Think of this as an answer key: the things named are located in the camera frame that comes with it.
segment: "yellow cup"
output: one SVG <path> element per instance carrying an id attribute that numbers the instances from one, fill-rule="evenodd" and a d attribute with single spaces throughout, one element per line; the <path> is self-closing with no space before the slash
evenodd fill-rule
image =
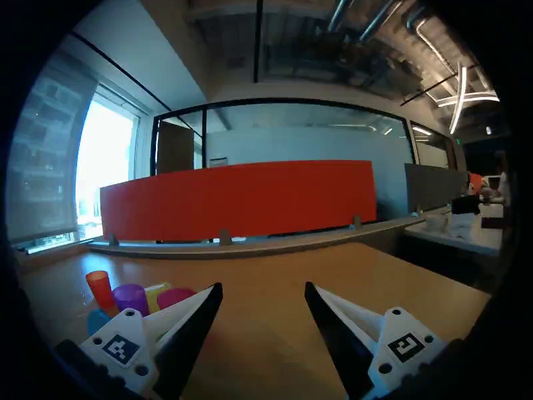
<path id="1" fill-rule="evenodd" d="M 168 282 L 158 283 L 145 288 L 146 299 L 148 300 L 148 308 L 150 309 L 150 314 L 156 313 L 159 311 L 159 306 L 157 305 L 157 296 L 159 293 L 171 289 L 171 284 Z"/>

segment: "wooden table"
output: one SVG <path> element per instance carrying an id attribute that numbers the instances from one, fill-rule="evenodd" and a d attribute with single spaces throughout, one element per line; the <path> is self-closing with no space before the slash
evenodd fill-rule
<path id="1" fill-rule="evenodd" d="M 128 259 L 94 253 L 24 274 L 35 318 L 52 344 L 88 337 L 95 308 L 85 274 L 103 269 L 111 287 L 168 281 L 200 290 L 223 284 L 224 299 L 184 399 L 345 399 L 304 299 L 312 281 L 384 313 L 401 306 L 445 340 L 464 337 L 489 296 L 360 243 L 216 261 Z"/>
<path id="2" fill-rule="evenodd" d="M 500 254 L 503 230 L 481 228 L 481 218 L 502 218 L 503 206 L 500 204 L 481 205 L 480 211 L 480 214 L 475 216 L 472 230 L 470 232 L 471 237 L 469 239 L 449 236 L 447 231 L 428 231 L 426 222 L 411 225 L 405 228 L 404 232 L 406 235 L 439 243 L 441 245 L 496 257 Z"/>

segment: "gray partition panel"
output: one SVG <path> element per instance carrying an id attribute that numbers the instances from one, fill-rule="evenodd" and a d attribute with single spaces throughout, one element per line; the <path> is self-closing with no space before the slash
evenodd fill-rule
<path id="1" fill-rule="evenodd" d="M 459 197 L 468 181 L 465 171 L 450 171 L 439 167 L 405 164 L 409 211 L 417 205 L 423 210 L 442 207 Z"/>

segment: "ceiling light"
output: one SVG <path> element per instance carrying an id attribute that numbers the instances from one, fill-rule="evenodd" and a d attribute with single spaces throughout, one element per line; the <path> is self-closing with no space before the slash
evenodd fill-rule
<path id="1" fill-rule="evenodd" d="M 494 91 L 481 91 L 481 92 L 469 92 L 469 93 L 465 93 L 464 94 L 464 98 L 465 99 L 467 97 L 475 97 L 475 96 L 496 96 L 496 92 L 494 92 Z M 443 98 L 437 100 L 436 102 L 437 103 L 442 103 L 442 102 L 448 101 L 448 100 L 457 100 L 457 95 L 449 96 L 449 97 L 443 97 Z"/>
<path id="2" fill-rule="evenodd" d="M 372 125 L 363 125 L 363 124 L 335 123 L 329 126 L 336 127 L 336 128 L 369 128 L 369 129 L 372 129 L 372 131 L 374 132 L 377 131 L 377 129 L 374 128 Z"/>
<path id="3" fill-rule="evenodd" d="M 461 116 L 462 104 L 464 101 L 464 94 L 466 93 L 466 67 L 461 67 L 458 63 L 459 70 L 459 94 L 457 96 L 457 104 L 455 104 L 454 114 L 450 124 L 450 135 L 453 135 L 455 128 L 457 128 L 457 122 Z"/>
<path id="4" fill-rule="evenodd" d="M 464 102 L 467 103 L 469 101 L 481 101 L 481 100 L 488 100 L 488 101 L 500 101 L 498 96 L 494 92 L 471 92 L 466 93 L 464 95 Z M 446 97 L 444 99 L 437 100 L 437 104 L 439 107 L 444 107 L 447 105 L 452 105 L 457 103 L 457 96 L 451 96 Z"/>
<path id="5" fill-rule="evenodd" d="M 421 127 L 417 127 L 416 125 L 413 125 L 412 130 L 420 132 L 420 133 L 423 133 L 423 134 L 428 135 L 428 136 L 431 136 L 431 132 L 430 131 L 427 131 L 427 130 L 421 128 Z"/>

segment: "orange partition panel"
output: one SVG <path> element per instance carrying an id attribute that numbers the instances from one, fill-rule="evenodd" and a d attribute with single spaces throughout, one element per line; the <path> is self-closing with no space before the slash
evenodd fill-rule
<path id="1" fill-rule="evenodd" d="M 470 183 L 474 186 L 474 192 L 479 193 L 479 190 L 481 189 L 481 184 L 483 183 L 483 177 L 481 175 L 478 175 L 476 173 L 470 174 Z"/>
<path id="2" fill-rule="evenodd" d="M 284 161 L 165 173 L 103 187 L 104 236 L 195 241 L 376 219 L 370 161 Z"/>

